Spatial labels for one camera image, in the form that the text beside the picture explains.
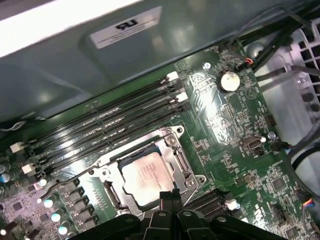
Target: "cable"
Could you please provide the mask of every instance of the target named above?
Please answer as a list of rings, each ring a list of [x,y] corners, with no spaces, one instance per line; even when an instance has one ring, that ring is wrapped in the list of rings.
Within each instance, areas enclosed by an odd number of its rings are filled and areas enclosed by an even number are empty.
[[[303,189],[305,192],[309,193],[311,198],[316,202],[320,203],[320,196],[313,192],[297,175],[294,168],[291,165],[292,158],[299,153],[302,149],[307,147],[310,143],[320,137],[320,118],[317,119],[315,124],[312,126],[309,133],[302,138],[295,146],[293,146],[292,150],[288,153],[288,155],[284,158],[283,162],[287,167],[287,173],[297,182],[298,186]]]
[[[305,8],[303,8],[302,10],[298,11],[297,14],[299,16],[302,16],[303,14],[305,14],[305,12],[306,10]],[[318,10],[313,11],[304,17],[305,20],[312,20],[317,18],[320,18],[320,11]],[[242,35],[241,37],[239,37],[239,41],[241,42],[242,46],[247,46],[248,44],[251,44],[272,33],[280,31],[281,29],[286,28],[294,23],[295,21],[291,17],[285,17],[279,21],[265,25],[259,29],[251,31],[245,35]]]
[[[280,10],[284,11],[287,15],[289,15],[291,18],[296,20],[298,23],[300,23],[302,25],[305,25],[308,28],[312,27],[312,25],[311,25],[311,23],[309,21],[304,20],[302,17],[300,17],[299,15],[295,14],[293,11],[291,11],[288,8],[286,8],[284,5],[278,4],[278,5],[272,6],[272,7],[268,8],[268,9],[264,10],[263,12],[259,13],[254,18],[250,19],[247,23],[245,23],[238,31],[236,31],[235,34],[230,38],[230,40],[229,40],[229,42],[227,44],[227,49],[228,49],[229,53],[231,55],[237,57],[237,58],[246,60],[247,57],[244,57],[241,54],[233,51],[232,44],[237,39],[237,37],[239,37],[244,31],[246,31],[252,24],[254,24],[255,22],[259,21],[263,16],[273,12],[276,9],[280,9]]]
[[[318,76],[320,77],[320,70],[316,69],[316,68],[310,68],[310,67],[306,67],[306,66],[291,66],[291,69],[293,71],[299,71],[299,72],[303,72],[306,74],[310,74],[313,76]],[[286,73],[286,69],[284,67],[276,69],[274,71],[271,71],[265,75],[260,75],[256,77],[257,82],[261,82],[267,79],[272,79],[274,77],[279,76],[280,74],[284,74]]]
[[[303,14],[301,15],[303,18],[308,15],[310,11],[314,15],[318,14],[315,13],[315,8],[319,7],[318,1],[311,2],[305,9]],[[285,43],[288,42],[288,38],[291,34],[299,29],[302,25],[300,23],[294,23],[292,25],[288,25],[284,30],[280,31],[274,39],[260,52],[260,54],[256,57],[254,65],[252,66],[252,70],[256,72],[259,70],[272,56],[273,54]]]
[[[306,74],[320,77],[320,70],[318,70],[316,68],[310,68],[310,67],[306,67],[306,66],[291,66],[291,69],[293,71],[299,71],[299,72],[303,72]]]
[[[303,152],[301,155],[299,155],[295,161],[292,163],[292,167],[294,170],[297,170],[297,168],[299,167],[299,165],[310,155],[316,153],[316,152],[320,152],[320,146],[314,146],[308,150],[306,150],[305,152]]]
[[[302,225],[305,233],[309,236],[311,240],[319,240],[318,238],[315,238],[311,232],[309,231],[306,223],[306,207],[302,206]]]
[[[280,74],[284,74],[286,72],[287,72],[286,69],[284,67],[282,67],[282,68],[276,69],[274,71],[271,71],[271,72],[269,72],[269,73],[267,73],[265,75],[257,76],[256,80],[257,80],[257,82],[261,82],[261,81],[264,81],[264,80],[272,79],[272,78],[277,77]]]

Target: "green circuit board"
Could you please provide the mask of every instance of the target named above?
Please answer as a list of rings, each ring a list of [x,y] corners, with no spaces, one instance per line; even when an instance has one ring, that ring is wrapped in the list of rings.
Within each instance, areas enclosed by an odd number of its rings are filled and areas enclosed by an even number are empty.
[[[238,45],[237,48],[242,53],[242,47]],[[3,150],[2,160],[10,161],[12,169],[20,168],[24,162],[10,153],[10,145],[35,140],[83,115],[99,114],[101,106],[143,89],[176,71],[188,96],[189,110],[150,124],[136,132],[134,137],[161,126],[184,126],[185,132],[179,141],[185,155],[194,174],[206,176],[205,184],[193,198],[216,188],[230,191],[240,204],[241,219],[244,221],[285,238],[306,239],[302,224],[302,204],[295,195],[298,186],[287,175],[282,163],[286,153],[271,149],[271,145],[279,140],[277,127],[268,121],[271,115],[254,73],[250,69],[239,72],[241,85],[235,92],[222,93],[216,86],[217,77],[222,71],[232,70],[240,63],[227,52],[220,51],[218,46],[209,47],[4,139],[0,144]],[[128,103],[129,106],[133,104],[134,100]],[[276,136],[273,139],[268,138],[271,132]],[[243,140],[252,136],[264,137],[266,142],[256,150],[249,150],[243,145]],[[43,230],[40,232],[42,239],[65,239],[65,236],[57,233],[60,223],[48,220],[44,224],[36,220],[46,211],[48,216],[54,212],[54,209],[38,206],[36,200],[57,181],[66,181],[89,168],[98,157],[93,152],[89,157],[78,159],[70,166],[53,172],[44,188],[31,193],[20,175],[15,181],[2,183],[0,200],[3,207],[0,214],[3,220],[31,220],[32,228],[39,227]],[[94,207],[98,223],[114,218],[116,210],[103,183],[89,174],[81,176],[79,181],[79,186],[83,187],[89,203]],[[17,202],[21,203],[20,211],[9,209]],[[58,202],[59,205],[66,204],[63,200]],[[287,219],[277,218],[273,211],[274,205],[281,206]],[[72,221],[71,213],[65,215],[62,221],[68,219]],[[22,225],[18,229],[21,231],[20,239],[23,239],[25,228],[30,226]],[[80,232],[77,224],[73,228],[75,232]]]

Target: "mounting screw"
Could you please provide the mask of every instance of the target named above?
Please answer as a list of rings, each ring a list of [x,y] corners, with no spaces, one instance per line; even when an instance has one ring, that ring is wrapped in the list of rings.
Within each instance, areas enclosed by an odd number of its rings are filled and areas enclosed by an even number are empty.
[[[187,184],[189,187],[191,187],[191,186],[193,186],[193,185],[195,184],[195,181],[194,181],[193,179],[190,179],[190,180],[187,180],[187,181],[186,181],[186,184]]]
[[[189,211],[185,211],[183,212],[183,215],[185,215],[186,217],[190,217],[192,214]]]
[[[173,137],[168,137],[168,138],[166,139],[166,143],[167,143],[168,145],[174,145],[174,144],[176,143],[176,140],[175,140]]]
[[[275,140],[276,138],[277,138],[277,135],[273,131],[268,133],[268,139]]]
[[[296,81],[298,84],[303,84],[306,80],[304,78],[299,79]]]
[[[205,64],[203,64],[203,69],[208,70],[211,68],[211,64],[209,62],[206,62]]]
[[[225,223],[227,221],[227,219],[225,219],[223,216],[219,216],[217,220],[221,223]]]

